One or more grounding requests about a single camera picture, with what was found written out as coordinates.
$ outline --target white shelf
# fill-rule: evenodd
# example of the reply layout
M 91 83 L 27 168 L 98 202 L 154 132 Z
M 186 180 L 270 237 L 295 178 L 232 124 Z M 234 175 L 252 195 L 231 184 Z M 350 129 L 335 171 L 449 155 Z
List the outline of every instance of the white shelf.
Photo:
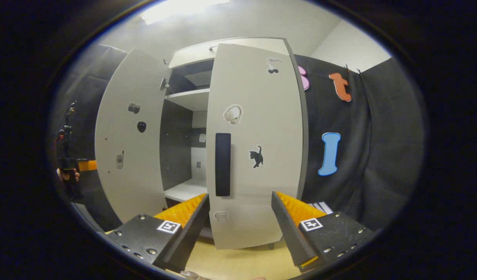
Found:
M 185 91 L 166 95 L 166 99 L 192 111 L 207 110 L 209 89 Z
M 205 179 L 192 178 L 164 191 L 164 196 L 179 202 L 184 202 L 203 193 L 207 193 Z

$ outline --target hand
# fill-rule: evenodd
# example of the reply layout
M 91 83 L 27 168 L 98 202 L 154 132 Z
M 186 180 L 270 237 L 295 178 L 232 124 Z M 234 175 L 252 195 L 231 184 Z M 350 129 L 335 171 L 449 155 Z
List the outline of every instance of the hand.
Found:
M 74 176 L 76 178 L 76 181 L 80 180 L 80 174 L 76 172 L 76 168 L 74 170 Z M 63 181 L 68 181 L 69 180 L 69 174 L 68 173 L 62 173 L 59 168 L 57 168 L 57 175 L 59 175 L 59 178 L 61 178 Z

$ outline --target black fabric backdrop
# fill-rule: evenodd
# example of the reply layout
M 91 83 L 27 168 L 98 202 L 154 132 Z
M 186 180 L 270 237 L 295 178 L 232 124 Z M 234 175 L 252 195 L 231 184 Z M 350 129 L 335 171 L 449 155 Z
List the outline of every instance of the black fabric backdrop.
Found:
M 82 53 L 64 75 L 57 90 L 54 111 L 50 114 L 51 134 L 47 145 L 53 145 L 66 108 L 77 101 L 75 112 L 69 119 L 72 127 L 69 154 L 72 158 L 95 159 L 95 124 L 100 101 L 110 78 L 126 55 L 122 50 L 99 44 L 91 45 Z M 86 206 L 102 229 L 108 231 L 122 224 L 103 192 L 96 170 L 82 172 L 78 187 L 84 198 L 76 202 Z
M 296 55 L 306 70 L 309 155 L 302 201 L 324 201 L 370 229 L 387 225 L 406 202 L 423 157 L 424 127 L 418 93 L 391 58 L 361 75 Z M 347 80 L 352 101 L 336 94 L 329 74 Z M 339 133 L 337 171 L 318 175 L 324 133 Z

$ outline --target cabinet door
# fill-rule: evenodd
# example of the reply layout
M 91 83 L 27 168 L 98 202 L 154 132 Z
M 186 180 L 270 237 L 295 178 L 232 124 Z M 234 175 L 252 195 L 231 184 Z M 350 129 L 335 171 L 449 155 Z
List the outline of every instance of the cabinet door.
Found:
M 220 41 L 206 42 L 177 50 L 171 62 L 170 68 L 180 67 L 195 62 L 202 62 L 215 58 L 219 44 L 236 44 L 241 46 L 254 46 L 261 49 L 289 55 L 285 42 L 280 38 L 237 38 Z
M 98 175 L 123 223 L 137 214 L 155 215 L 167 207 L 159 162 L 165 95 L 160 84 L 170 74 L 162 62 L 133 49 L 114 72 L 100 103 L 95 129 Z M 130 103 L 139 106 L 136 114 L 137 109 L 128 110 Z
M 296 72 L 289 55 L 235 44 L 217 49 L 206 145 L 212 236 L 218 249 L 276 242 L 282 233 L 271 209 L 271 193 L 296 197 L 301 174 L 303 124 Z M 240 122 L 225 119 L 232 105 L 242 109 Z M 222 179 L 215 174 L 216 133 L 231 135 L 229 196 L 216 195 L 216 179 Z M 251 159 L 258 146 L 260 161 Z M 217 219 L 217 212 L 228 212 L 228 219 Z

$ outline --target black handle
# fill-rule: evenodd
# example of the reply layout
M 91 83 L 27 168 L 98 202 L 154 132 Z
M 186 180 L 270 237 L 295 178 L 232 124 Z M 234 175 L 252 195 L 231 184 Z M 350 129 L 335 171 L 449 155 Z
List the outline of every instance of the black handle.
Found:
M 231 134 L 216 133 L 216 196 L 230 196 Z

